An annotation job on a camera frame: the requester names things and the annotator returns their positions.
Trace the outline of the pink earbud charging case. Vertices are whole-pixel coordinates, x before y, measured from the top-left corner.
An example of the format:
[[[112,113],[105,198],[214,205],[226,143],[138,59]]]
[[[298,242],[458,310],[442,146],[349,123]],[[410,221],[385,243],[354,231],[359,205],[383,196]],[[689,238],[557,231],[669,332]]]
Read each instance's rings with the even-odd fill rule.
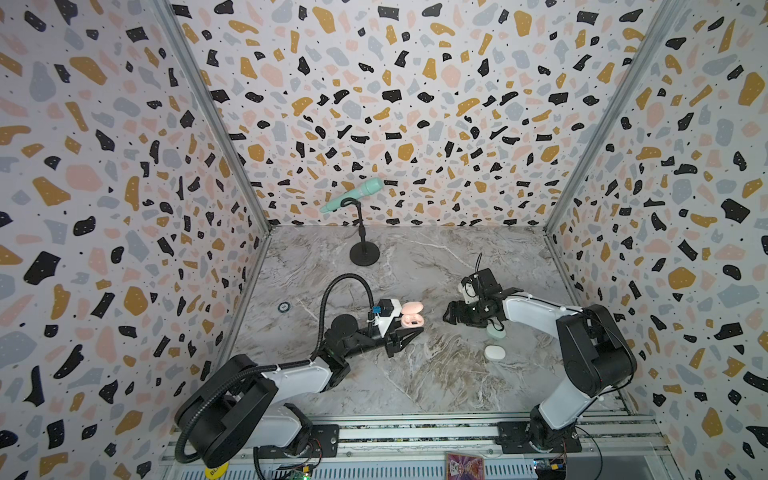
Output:
[[[400,323],[404,328],[420,328],[425,320],[421,315],[424,305],[421,302],[407,302],[402,305]]]

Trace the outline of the white earbud charging case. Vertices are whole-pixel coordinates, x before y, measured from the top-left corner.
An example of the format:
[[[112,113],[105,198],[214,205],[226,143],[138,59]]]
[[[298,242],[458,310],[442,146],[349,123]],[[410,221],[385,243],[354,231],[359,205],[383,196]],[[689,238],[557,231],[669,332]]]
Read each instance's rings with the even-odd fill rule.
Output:
[[[506,350],[498,345],[488,345],[484,349],[484,356],[492,362],[499,362],[505,359]]]

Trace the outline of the mint green earbud charging case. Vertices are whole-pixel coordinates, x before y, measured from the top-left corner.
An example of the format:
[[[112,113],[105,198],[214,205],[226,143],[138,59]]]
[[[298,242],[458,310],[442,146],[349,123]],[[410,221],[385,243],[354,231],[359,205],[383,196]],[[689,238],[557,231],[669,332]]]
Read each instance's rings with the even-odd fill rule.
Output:
[[[502,340],[507,336],[503,329],[497,329],[493,325],[488,325],[486,327],[486,333],[491,339],[494,340]]]

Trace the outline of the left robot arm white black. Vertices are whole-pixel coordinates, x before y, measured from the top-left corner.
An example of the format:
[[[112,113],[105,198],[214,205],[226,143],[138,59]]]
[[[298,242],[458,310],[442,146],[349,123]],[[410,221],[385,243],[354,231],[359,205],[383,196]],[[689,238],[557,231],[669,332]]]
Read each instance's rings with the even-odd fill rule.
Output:
[[[376,316],[361,327],[344,314],[322,334],[310,360],[258,365],[245,354],[231,357],[177,410],[175,461],[216,468],[248,446],[302,453],[313,425],[293,398],[336,387],[349,374],[352,356],[379,348],[394,356],[423,332],[424,323],[411,313]]]

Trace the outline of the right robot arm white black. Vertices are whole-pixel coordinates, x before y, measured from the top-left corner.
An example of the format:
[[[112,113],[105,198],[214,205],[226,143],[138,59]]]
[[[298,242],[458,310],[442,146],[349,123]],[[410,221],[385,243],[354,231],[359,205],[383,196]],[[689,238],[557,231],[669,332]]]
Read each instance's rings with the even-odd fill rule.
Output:
[[[520,323],[559,342],[565,378],[532,410],[531,433],[564,432],[598,397],[631,383],[637,360],[607,308],[561,305],[504,289],[488,268],[464,277],[458,290],[463,299],[448,304],[444,322],[476,328],[493,319]]]

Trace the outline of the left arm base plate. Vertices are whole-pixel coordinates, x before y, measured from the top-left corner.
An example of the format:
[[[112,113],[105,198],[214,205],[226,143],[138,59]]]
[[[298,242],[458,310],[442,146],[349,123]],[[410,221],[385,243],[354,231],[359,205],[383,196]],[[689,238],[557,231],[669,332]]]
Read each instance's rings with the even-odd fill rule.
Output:
[[[339,446],[340,427],[337,424],[320,424],[302,427],[285,447],[274,445],[259,448],[260,459],[286,459],[291,461],[312,458],[335,458]]]

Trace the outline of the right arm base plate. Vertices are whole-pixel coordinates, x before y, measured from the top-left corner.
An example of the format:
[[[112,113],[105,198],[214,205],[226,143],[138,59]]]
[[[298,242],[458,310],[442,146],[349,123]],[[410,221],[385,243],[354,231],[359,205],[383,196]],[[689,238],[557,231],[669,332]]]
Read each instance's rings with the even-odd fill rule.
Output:
[[[529,432],[527,421],[506,421],[497,424],[498,435],[495,444],[501,447],[503,454],[570,454],[581,453],[582,444],[574,427],[568,427],[565,433],[549,441],[545,446],[536,446]]]

